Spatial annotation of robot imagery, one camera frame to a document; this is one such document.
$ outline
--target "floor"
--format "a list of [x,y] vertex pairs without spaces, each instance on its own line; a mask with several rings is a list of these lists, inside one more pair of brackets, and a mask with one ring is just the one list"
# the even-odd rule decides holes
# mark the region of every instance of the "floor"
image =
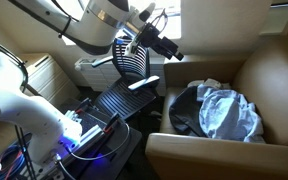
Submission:
[[[80,100],[89,97],[91,100],[95,100],[100,92],[95,92],[89,87],[79,87],[81,91]],[[144,108],[137,117],[129,121],[130,127],[140,131],[142,133],[142,140],[134,150],[128,163],[123,168],[117,180],[158,180],[157,174],[154,172],[152,166],[149,164],[145,156],[146,141],[150,133],[158,132],[160,127],[160,121],[156,117],[152,117],[149,114],[152,111],[162,112],[164,97],[160,97],[159,100],[154,101],[146,108]]]

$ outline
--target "mesh office chair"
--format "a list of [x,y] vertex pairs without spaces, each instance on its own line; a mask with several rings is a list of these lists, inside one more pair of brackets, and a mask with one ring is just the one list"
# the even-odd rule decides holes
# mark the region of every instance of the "mesh office chair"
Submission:
[[103,91],[94,101],[94,105],[109,116],[117,112],[124,121],[158,97],[155,87],[159,77],[150,76],[148,49],[138,46],[134,57],[124,56],[125,48],[130,42],[127,37],[115,39],[112,46],[113,56],[92,64],[93,67],[98,67],[112,61],[120,73],[121,78]]

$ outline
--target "armchair armrest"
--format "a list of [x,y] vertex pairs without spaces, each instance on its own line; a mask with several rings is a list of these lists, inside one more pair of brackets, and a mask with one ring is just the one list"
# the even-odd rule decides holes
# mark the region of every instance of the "armchair armrest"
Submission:
[[136,90],[137,88],[145,87],[145,86],[156,87],[159,80],[160,78],[158,76],[151,76],[149,78],[142,79],[140,81],[137,81],[136,83],[129,85],[128,89],[133,91],[133,90]]
[[288,146],[153,133],[146,155],[161,179],[288,179]]
[[223,83],[233,81],[249,54],[198,56],[186,55],[182,61],[165,60],[164,77],[166,88],[186,87],[193,80],[213,78]]
[[103,58],[103,59],[97,59],[96,61],[94,61],[94,62],[92,63],[92,67],[93,67],[93,68],[96,68],[96,67],[98,67],[98,66],[100,66],[100,65],[102,65],[102,64],[104,64],[104,63],[107,63],[107,62],[109,62],[109,61],[112,61],[112,59],[113,59],[113,56],[108,56],[108,57]]

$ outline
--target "chair backrest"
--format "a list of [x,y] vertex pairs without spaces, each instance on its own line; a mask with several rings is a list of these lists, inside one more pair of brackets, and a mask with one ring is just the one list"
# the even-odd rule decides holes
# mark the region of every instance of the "chair backrest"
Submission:
[[288,145],[288,37],[260,47],[232,85],[255,103],[266,142]]
[[141,79],[150,77],[149,51],[139,45],[135,56],[125,56],[126,46],[131,42],[127,37],[116,38],[113,44],[113,64],[122,77],[127,75],[140,76]]

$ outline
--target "light blue cloth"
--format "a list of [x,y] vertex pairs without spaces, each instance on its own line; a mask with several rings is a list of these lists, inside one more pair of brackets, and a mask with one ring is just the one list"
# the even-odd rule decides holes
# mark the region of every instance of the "light blue cloth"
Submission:
[[265,143],[261,117],[254,103],[233,90],[200,85],[197,101],[203,101],[199,121],[204,133],[215,139]]

